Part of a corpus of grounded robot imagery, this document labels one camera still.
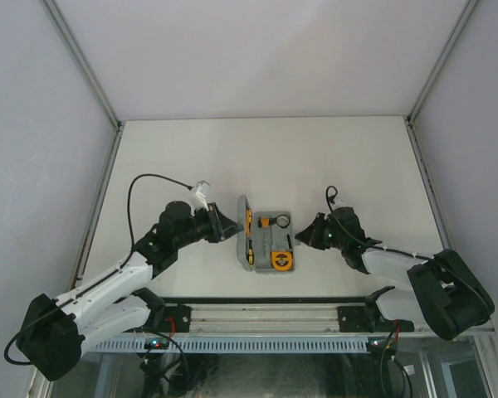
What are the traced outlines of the black yellow screwdriver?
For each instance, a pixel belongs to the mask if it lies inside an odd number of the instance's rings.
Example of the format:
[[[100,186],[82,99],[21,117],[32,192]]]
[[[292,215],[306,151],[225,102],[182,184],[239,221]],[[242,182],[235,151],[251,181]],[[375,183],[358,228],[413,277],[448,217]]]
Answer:
[[[251,267],[254,265],[254,250],[252,240],[247,241],[247,261]]]
[[[251,223],[252,223],[252,210],[246,209],[245,233],[248,240],[251,238]]]

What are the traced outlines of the grey plastic tool case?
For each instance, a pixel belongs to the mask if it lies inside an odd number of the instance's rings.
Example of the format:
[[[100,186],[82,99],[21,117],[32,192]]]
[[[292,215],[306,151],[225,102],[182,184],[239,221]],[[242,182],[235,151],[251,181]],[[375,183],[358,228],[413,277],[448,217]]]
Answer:
[[[293,249],[296,246],[295,237],[291,225],[291,213],[289,211],[252,211],[251,238],[254,250],[254,265],[251,267],[247,261],[247,237],[245,233],[245,215],[246,209],[251,209],[250,203],[245,195],[241,195],[237,200],[237,222],[244,226],[244,231],[237,234],[237,259],[242,268],[249,272],[259,274],[286,274],[291,272],[278,272],[271,266],[271,250],[273,248],[286,246],[286,235],[289,234],[293,243]],[[280,228],[275,223],[267,228],[259,228],[258,219],[262,216],[270,216],[274,219],[281,215],[287,214],[290,217],[290,225],[287,228]]]

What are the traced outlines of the black tape roll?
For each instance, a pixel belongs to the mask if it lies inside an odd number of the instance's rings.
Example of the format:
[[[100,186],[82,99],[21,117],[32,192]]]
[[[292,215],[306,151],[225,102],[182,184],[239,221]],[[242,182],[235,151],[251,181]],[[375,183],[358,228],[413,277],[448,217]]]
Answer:
[[[287,214],[281,214],[275,218],[275,224],[280,228],[287,228],[290,223],[291,220]]]

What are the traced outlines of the orange tape measure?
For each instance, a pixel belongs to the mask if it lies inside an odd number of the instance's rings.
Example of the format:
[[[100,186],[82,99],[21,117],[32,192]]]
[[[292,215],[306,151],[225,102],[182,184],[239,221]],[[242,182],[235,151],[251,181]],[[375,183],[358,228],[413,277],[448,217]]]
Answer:
[[[286,235],[286,246],[271,250],[271,266],[278,272],[291,272],[294,269],[294,250],[291,236]]]

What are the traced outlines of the orange hex key set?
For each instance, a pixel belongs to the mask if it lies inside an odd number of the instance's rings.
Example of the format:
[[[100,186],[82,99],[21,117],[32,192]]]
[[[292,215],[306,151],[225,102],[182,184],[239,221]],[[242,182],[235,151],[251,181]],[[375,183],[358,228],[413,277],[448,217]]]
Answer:
[[[258,219],[257,225],[259,228],[267,228],[273,226],[275,223],[275,219],[270,216],[262,216]]]

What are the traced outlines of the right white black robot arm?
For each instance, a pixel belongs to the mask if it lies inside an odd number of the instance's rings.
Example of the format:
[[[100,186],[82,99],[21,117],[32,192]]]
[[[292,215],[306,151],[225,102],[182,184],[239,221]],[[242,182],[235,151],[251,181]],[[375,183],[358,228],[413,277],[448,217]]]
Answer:
[[[365,235],[349,206],[318,213],[295,238],[317,250],[337,249],[351,269],[394,281],[393,287],[373,294],[374,304],[364,310],[373,330],[400,320],[425,323],[450,341],[487,323],[495,312],[491,296],[456,251],[426,256],[388,248]]]

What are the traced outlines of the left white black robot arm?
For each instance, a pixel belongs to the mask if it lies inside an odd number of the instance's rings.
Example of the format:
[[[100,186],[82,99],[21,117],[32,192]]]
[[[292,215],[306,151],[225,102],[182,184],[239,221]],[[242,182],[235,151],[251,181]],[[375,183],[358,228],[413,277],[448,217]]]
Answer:
[[[170,202],[119,263],[55,298],[35,297],[14,339],[18,350],[48,381],[57,381],[99,343],[130,329],[159,330],[165,312],[147,284],[177,261],[182,248],[220,243],[242,230],[214,203],[193,210],[184,201]]]

